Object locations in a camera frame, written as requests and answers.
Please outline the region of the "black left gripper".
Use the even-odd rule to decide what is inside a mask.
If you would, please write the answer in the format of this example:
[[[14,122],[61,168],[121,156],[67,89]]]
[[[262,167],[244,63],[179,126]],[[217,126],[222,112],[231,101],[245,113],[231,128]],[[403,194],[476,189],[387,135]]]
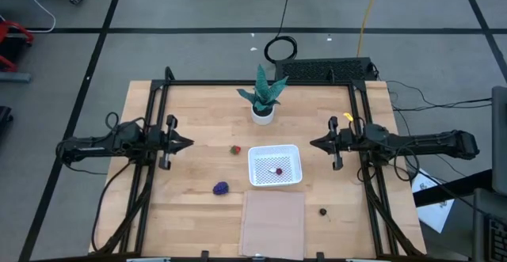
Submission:
[[[149,151],[155,154],[162,151],[162,157],[158,166],[161,169],[169,170],[171,166],[169,160],[171,142],[170,133],[177,127],[176,117],[174,115],[168,115],[166,118],[166,125],[168,127],[167,132],[163,131],[156,125],[152,126],[149,130]],[[173,140],[176,141],[173,144],[173,152],[175,154],[193,144],[192,139],[179,135],[177,131],[173,132]]]

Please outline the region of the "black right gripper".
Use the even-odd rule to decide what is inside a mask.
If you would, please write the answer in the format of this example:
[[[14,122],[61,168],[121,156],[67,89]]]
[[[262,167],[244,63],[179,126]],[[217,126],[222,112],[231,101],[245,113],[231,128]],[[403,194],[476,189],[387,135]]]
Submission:
[[[336,116],[332,116],[328,122],[330,132],[321,138],[311,141],[311,145],[331,154],[333,157],[333,170],[340,170],[343,167],[341,151],[350,151],[353,143],[352,130],[350,128],[339,129]]]

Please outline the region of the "white perforated plastic basket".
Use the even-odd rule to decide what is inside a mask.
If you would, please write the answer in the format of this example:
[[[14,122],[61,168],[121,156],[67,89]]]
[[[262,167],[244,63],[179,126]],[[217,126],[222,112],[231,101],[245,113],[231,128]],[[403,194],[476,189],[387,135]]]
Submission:
[[[271,168],[281,168],[283,173],[270,173]],[[250,148],[248,170],[254,187],[282,187],[298,184],[303,179],[299,148],[292,144]]]

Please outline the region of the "white round plant pot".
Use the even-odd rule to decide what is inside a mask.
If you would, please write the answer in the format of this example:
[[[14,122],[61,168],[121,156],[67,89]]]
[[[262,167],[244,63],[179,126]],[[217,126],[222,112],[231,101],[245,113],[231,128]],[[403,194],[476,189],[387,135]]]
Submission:
[[[275,108],[267,108],[263,111],[258,111],[254,106],[251,107],[250,112],[252,121],[258,125],[265,126],[273,121],[275,115]]]

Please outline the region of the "green snake plant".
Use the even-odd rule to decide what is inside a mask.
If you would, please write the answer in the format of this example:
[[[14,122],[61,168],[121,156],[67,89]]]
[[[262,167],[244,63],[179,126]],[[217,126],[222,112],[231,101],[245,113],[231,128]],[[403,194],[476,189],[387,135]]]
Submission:
[[[285,77],[270,85],[264,68],[262,65],[258,65],[257,78],[253,88],[253,93],[247,92],[244,89],[237,89],[237,92],[241,97],[248,100],[258,111],[263,111],[267,108],[273,107],[275,104],[280,104],[277,98],[287,87],[287,80],[288,77]]]

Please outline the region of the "beige folded cloth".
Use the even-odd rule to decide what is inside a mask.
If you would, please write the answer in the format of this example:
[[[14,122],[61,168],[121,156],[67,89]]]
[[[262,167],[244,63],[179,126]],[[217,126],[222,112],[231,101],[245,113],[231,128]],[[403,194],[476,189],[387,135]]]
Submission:
[[[245,192],[238,254],[302,260],[304,253],[305,195],[302,192]]]

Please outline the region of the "white paper sheet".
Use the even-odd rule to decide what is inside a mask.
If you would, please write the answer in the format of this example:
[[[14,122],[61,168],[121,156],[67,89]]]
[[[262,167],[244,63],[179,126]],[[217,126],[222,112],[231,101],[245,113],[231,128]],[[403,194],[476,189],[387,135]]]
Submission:
[[[412,193],[424,191],[427,188],[436,187],[439,181],[431,177],[426,171],[421,170],[411,183]],[[453,199],[443,202],[417,207],[417,215],[421,222],[426,224],[437,233],[441,233],[448,219],[454,203]]]

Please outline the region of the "grey workstation furniture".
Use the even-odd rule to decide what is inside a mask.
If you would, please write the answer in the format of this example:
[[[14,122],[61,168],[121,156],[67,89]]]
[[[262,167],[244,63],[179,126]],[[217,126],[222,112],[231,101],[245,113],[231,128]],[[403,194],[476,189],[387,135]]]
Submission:
[[[491,189],[474,193],[474,262],[507,262],[507,87],[492,88]]]

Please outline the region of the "black aluminium table frame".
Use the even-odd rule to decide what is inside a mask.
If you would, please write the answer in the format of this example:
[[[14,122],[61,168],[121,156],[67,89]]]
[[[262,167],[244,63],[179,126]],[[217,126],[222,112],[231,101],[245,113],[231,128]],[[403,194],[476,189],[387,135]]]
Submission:
[[[157,154],[158,151],[162,150],[164,151],[164,155],[161,160],[162,168],[163,169],[169,169],[170,168],[170,161],[168,157],[170,154],[176,154],[179,150],[182,150],[186,147],[189,147],[193,144],[193,141],[190,139],[186,139],[181,137],[176,131],[176,125],[177,121],[176,118],[169,115],[169,130],[167,134],[164,134],[162,129],[160,128],[160,124],[155,124],[154,126],[150,126],[150,117],[152,114],[152,108],[154,103],[154,95],[157,89],[162,89],[162,99],[159,104],[160,111],[158,112],[158,121],[160,121],[160,117],[163,116],[165,105],[166,105],[166,96],[168,93],[168,88],[171,84],[171,82],[175,79],[171,69],[167,66],[166,72],[165,72],[165,79],[163,80],[157,80],[158,84],[155,84],[154,81],[152,81],[152,87],[150,91],[150,95],[148,97],[148,103],[147,103],[147,110],[145,117],[139,117],[136,119],[133,119],[128,122],[119,123],[119,116],[115,112],[110,112],[106,118],[105,123],[106,126],[109,128],[110,132],[104,136],[103,139],[97,139],[97,142],[105,141],[106,138],[113,137],[113,141],[115,139],[120,139],[120,134],[124,133],[124,130],[132,127],[133,130],[136,130],[140,132],[140,135],[134,136],[134,139],[129,139],[130,142],[138,143],[140,144],[140,151],[132,151],[133,154],[128,154],[127,148],[123,148],[123,143],[119,143],[120,151],[111,151],[111,154],[106,154],[104,156],[99,157],[126,157],[128,158],[128,163],[122,167],[118,173],[116,173],[112,178],[106,183],[105,188],[103,189],[101,193],[101,197],[99,199],[97,212],[95,215],[94,223],[93,223],[93,229],[91,234],[91,246],[94,250],[91,252],[91,254],[98,255],[98,254],[111,254],[112,251],[117,247],[117,245],[123,240],[124,237],[127,237],[128,239],[128,233],[131,228],[132,221],[138,214],[139,210],[141,210],[141,218],[139,219],[141,222],[141,226],[144,227],[146,224],[147,215],[145,212],[147,211],[147,205],[149,203],[149,198],[151,196],[151,189],[152,189],[152,183],[153,183],[153,177],[154,177],[154,163],[155,159],[154,156]],[[262,68],[262,66],[258,66],[257,69],[257,79],[254,86],[254,93],[246,92],[244,89],[239,89],[238,92],[240,96],[246,98],[253,106],[252,108],[258,107],[263,108],[262,111],[267,110],[268,108],[272,108],[275,104],[279,104],[277,102],[278,96],[281,94],[283,89],[286,87],[286,81],[287,77],[283,78],[279,81],[274,82],[272,85],[269,85],[269,82],[266,79],[265,72]],[[111,126],[109,124],[109,117],[111,115],[114,115],[116,117],[116,122],[114,126]],[[328,123],[330,127],[330,134],[327,135],[327,137],[331,137],[331,139],[327,139],[327,141],[331,141],[330,144],[330,151],[326,151],[328,154],[335,155],[335,159],[333,162],[333,168],[334,170],[338,170],[338,163],[341,162],[341,158],[338,154],[338,143],[337,142],[337,119],[336,117],[332,117],[331,120]],[[158,132],[158,137],[154,137],[150,135],[150,132]],[[145,143],[145,139],[157,139],[155,142],[162,142],[157,143],[158,147],[155,145],[151,145],[149,143]],[[377,218],[373,218],[375,216],[375,213],[378,212],[383,220],[385,221],[386,228],[387,228],[387,235],[389,240],[389,245],[391,247],[391,253],[398,253],[397,244],[400,244],[402,249],[405,251],[407,256],[424,256],[422,252],[417,250],[414,245],[410,242],[410,240],[402,233],[401,229],[398,227],[394,219],[391,217],[391,211],[389,208],[389,203],[387,202],[387,191],[385,187],[385,183],[383,180],[383,172],[382,167],[383,165],[387,165],[390,161],[390,159],[382,159],[384,161],[381,161],[379,159],[379,156],[373,155],[374,149],[367,148],[366,151],[359,150],[360,153],[360,168],[359,172],[363,173],[363,185],[365,187],[365,193],[367,196],[368,201],[368,208],[371,208],[370,210],[370,222],[372,223],[372,232],[374,236],[374,242],[375,245],[381,246],[380,238],[375,238],[376,231],[378,230],[378,222],[376,222]],[[104,246],[101,248],[97,248],[95,243],[95,230],[97,227],[97,221],[101,212],[101,204],[102,200],[104,198],[104,195],[109,187],[109,185],[116,179],[129,165],[135,164],[135,172],[133,176],[133,186],[131,188],[131,195],[129,196],[129,202],[127,207],[127,213],[125,215],[124,220],[121,222],[120,226],[118,226],[115,233],[106,241]],[[147,174],[147,182],[145,183],[141,194],[139,197],[137,196],[137,188],[139,187],[139,176],[140,176],[140,166],[148,165],[149,170]],[[368,168],[374,168],[375,176],[377,177],[377,184],[379,185],[379,190],[381,194],[381,198],[379,198],[373,187],[371,180],[373,177],[366,178],[366,175],[369,174]]]

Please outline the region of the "red metal frame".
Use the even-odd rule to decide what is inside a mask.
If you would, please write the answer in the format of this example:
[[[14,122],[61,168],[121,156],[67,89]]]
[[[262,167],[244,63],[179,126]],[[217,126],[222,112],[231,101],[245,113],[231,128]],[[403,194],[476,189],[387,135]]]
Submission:
[[[33,34],[23,26],[0,21],[0,72],[17,72],[17,61],[33,41]]]

